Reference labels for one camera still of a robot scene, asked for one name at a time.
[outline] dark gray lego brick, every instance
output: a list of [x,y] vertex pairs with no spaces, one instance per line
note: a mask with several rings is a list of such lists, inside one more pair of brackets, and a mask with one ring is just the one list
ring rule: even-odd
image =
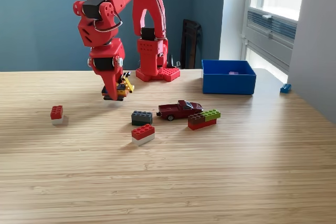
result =
[[135,125],[135,126],[144,126],[146,124],[153,124],[153,120],[151,119],[150,122],[132,120],[132,125]]
[[153,121],[153,114],[152,112],[134,111],[132,113],[132,121],[133,120],[150,123],[151,121]]

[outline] pickup truck toy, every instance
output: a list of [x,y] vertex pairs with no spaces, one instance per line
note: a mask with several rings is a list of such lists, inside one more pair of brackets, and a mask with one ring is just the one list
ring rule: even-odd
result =
[[187,118],[190,115],[201,112],[203,112],[203,108],[200,104],[179,100],[177,104],[160,105],[159,112],[156,115],[173,121],[177,118]]

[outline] green lego brick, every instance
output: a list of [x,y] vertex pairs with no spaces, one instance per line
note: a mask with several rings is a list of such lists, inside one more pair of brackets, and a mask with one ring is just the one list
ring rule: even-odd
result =
[[220,112],[216,109],[209,110],[209,111],[203,111],[202,115],[205,116],[205,122],[220,118]]

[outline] blue plastic bin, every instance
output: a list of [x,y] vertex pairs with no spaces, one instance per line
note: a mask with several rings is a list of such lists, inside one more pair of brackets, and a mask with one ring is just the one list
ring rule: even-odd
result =
[[202,60],[202,68],[203,93],[254,94],[257,75],[246,60]]

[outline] robotic arm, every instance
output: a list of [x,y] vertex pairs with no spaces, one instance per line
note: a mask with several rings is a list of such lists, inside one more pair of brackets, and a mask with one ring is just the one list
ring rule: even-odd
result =
[[[122,69],[125,52],[121,40],[115,35],[122,25],[119,13],[130,1],[86,0],[76,1],[73,5],[75,14],[81,16],[78,25],[80,36],[84,45],[91,47],[88,65],[102,77],[112,100],[123,100],[118,90],[125,80]],[[144,27],[147,10],[153,18],[154,29]],[[180,76],[178,69],[166,69],[168,40],[162,0],[133,0],[133,25],[135,34],[141,37],[138,39],[141,67],[136,71],[137,77],[143,81],[171,81]]]

